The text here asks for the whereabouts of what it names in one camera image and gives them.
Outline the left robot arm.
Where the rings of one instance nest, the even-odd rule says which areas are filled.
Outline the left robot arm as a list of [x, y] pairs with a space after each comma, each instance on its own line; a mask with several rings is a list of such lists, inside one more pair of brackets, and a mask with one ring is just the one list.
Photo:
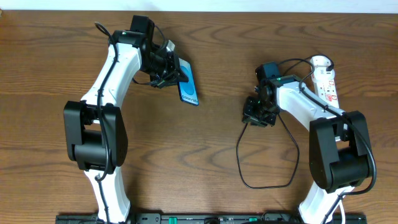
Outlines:
[[128, 136], [121, 107], [137, 72], [150, 76], [154, 88], [192, 81], [186, 61], [174, 51], [172, 41], [153, 41], [158, 28], [147, 16], [132, 17], [128, 30], [110, 32], [100, 22], [95, 27], [108, 38], [108, 55], [93, 86], [63, 109], [67, 154], [89, 178], [98, 203], [98, 223], [127, 223], [131, 202], [124, 189], [122, 165]]

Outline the Samsung Galaxy smartphone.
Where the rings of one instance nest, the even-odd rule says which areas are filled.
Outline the Samsung Galaxy smartphone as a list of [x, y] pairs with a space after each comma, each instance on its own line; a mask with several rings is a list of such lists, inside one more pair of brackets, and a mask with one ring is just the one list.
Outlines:
[[179, 59], [181, 71], [188, 77], [188, 82], [179, 82], [178, 91], [180, 100], [184, 103], [191, 104], [193, 106], [199, 105], [197, 90], [195, 87], [195, 81], [193, 77], [193, 70], [191, 65], [183, 60]]

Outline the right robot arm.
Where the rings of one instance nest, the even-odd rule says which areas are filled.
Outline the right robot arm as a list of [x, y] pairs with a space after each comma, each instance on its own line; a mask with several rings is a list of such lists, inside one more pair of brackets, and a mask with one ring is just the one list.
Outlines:
[[376, 161], [366, 118], [345, 112], [320, 92], [310, 91], [296, 75], [281, 75], [279, 64], [256, 68], [257, 97], [243, 108], [246, 125], [273, 126], [281, 111], [290, 113], [309, 132], [309, 168], [313, 184], [298, 211], [302, 223], [328, 223], [348, 195], [369, 192], [376, 183]]

